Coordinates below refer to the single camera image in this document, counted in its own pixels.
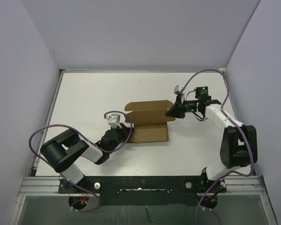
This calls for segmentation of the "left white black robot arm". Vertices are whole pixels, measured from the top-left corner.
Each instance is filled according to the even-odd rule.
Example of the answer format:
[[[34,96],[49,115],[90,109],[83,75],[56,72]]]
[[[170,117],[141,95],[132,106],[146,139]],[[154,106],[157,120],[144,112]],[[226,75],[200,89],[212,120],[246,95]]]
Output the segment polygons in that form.
[[[96,165],[104,163],[111,153],[130,140],[133,131],[133,127],[120,123],[119,127],[107,130],[98,142],[92,144],[77,130],[68,128],[43,144],[40,152],[55,172],[70,180],[69,187],[79,193],[85,189],[86,181],[75,161],[83,157]]]

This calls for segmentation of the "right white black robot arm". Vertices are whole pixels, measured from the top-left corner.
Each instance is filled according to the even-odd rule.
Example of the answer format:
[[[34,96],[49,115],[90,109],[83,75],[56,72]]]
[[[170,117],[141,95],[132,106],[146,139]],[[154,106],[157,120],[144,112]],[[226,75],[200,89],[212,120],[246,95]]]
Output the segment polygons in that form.
[[[210,120],[222,133],[220,158],[212,165],[204,168],[199,179],[199,186],[203,191],[210,191],[217,180],[222,180],[225,175],[235,173],[240,175],[238,169],[250,166],[248,174],[253,175],[253,166],[258,159],[257,132],[252,125],[245,125],[236,120],[222,108],[217,99],[212,99],[208,87],[197,87],[193,90],[194,100],[186,100],[182,86],[174,88],[176,101],[166,112],[167,117],[183,119],[186,113],[192,113],[198,121]]]

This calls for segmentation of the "brown cardboard box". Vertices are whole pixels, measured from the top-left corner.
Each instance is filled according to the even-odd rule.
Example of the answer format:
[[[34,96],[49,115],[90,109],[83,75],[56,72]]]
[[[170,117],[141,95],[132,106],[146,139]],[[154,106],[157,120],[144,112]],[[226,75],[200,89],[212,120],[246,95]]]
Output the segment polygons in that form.
[[[169,140],[167,111],[173,106],[169,100],[130,102],[125,106],[125,122],[133,122],[134,131],[131,143],[156,143]]]

